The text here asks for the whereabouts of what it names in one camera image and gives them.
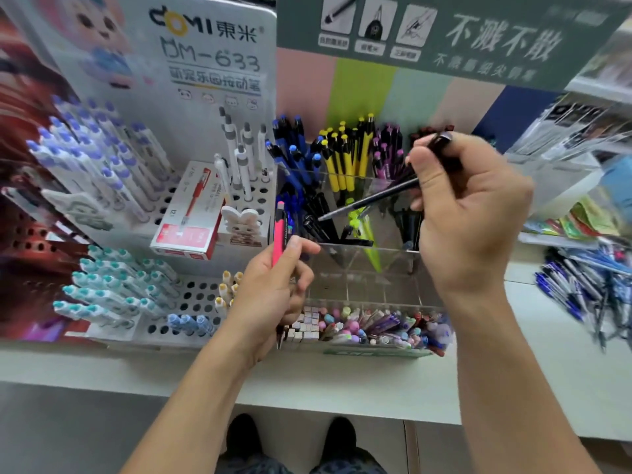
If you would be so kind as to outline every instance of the floor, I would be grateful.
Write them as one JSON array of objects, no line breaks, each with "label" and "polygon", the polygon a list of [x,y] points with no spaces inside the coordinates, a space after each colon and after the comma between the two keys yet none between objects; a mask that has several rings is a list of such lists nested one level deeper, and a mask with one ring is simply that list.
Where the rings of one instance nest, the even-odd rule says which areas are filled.
[{"label": "floor", "polygon": [[[164,398],[0,382],[3,474],[116,474]],[[264,451],[295,474],[307,474],[333,414],[236,406],[253,415]],[[416,423],[421,471],[407,469],[404,424],[355,416],[358,445],[389,474],[473,474],[462,428]],[[601,463],[605,474],[630,471]]]}]

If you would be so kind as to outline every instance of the cardboard box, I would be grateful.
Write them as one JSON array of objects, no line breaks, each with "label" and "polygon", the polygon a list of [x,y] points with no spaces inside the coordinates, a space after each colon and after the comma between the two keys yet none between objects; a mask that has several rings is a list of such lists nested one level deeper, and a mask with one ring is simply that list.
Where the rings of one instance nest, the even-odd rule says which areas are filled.
[{"label": "cardboard box", "polygon": [[150,248],[157,254],[209,260],[217,241],[223,204],[215,166],[189,162]]}]

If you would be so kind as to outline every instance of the display sign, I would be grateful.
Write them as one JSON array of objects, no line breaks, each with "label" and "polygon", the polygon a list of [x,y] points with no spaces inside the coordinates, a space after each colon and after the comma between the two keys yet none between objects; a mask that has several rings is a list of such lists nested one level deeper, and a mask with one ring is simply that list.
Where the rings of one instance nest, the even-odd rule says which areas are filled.
[{"label": "display sign", "polygon": [[219,106],[241,129],[274,118],[276,15],[229,0],[13,0],[80,98],[145,122],[174,162],[227,155]]},{"label": "display sign", "polygon": [[563,90],[632,0],[277,0],[278,45]]}]

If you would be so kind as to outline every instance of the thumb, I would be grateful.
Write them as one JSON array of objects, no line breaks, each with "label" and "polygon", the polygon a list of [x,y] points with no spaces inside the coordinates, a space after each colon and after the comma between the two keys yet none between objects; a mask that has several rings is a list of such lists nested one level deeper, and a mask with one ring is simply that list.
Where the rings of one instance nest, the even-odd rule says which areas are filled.
[{"label": "thumb", "polygon": [[425,146],[416,146],[408,159],[419,178],[426,213],[445,212],[456,206],[450,179],[432,151]]},{"label": "thumb", "polygon": [[294,273],[296,263],[301,257],[301,251],[301,238],[292,236],[285,247],[285,251],[283,251],[283,254],[281,254],[279,260],[270,271],[275,287],[288,286],[289,278]]}]

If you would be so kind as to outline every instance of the red pen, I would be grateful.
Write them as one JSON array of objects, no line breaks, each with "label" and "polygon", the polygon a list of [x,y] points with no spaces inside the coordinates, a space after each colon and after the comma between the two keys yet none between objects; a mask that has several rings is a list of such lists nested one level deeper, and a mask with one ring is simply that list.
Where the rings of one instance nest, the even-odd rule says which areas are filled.
[{"label": "red pen", "polygon": [[273,266],[277,263],[281,254],[283,254],[286,236],[285,224],[285,203],[283,201],[279,201],[274,213]]},{"label": "red pen", "polygon": [[198,198],[201,195],[201,192],[204,190],[204,187],[209,182],[209,178],[210,178],[210,169],[204,168],[204,171],[202,172],[202,175],[200,177],[200,181],[198,181],[198,183],[195,185],[194,195],[191,198],[191,203],[189,204],[189,207],[187,208],[186,213],[184,217],[182,218],[182,221],[180,222],[180,227],[186,226],[186,223],[188,223],[189,215],[191,214],[191,211],[194,210],[195,202],[198,200]]}]

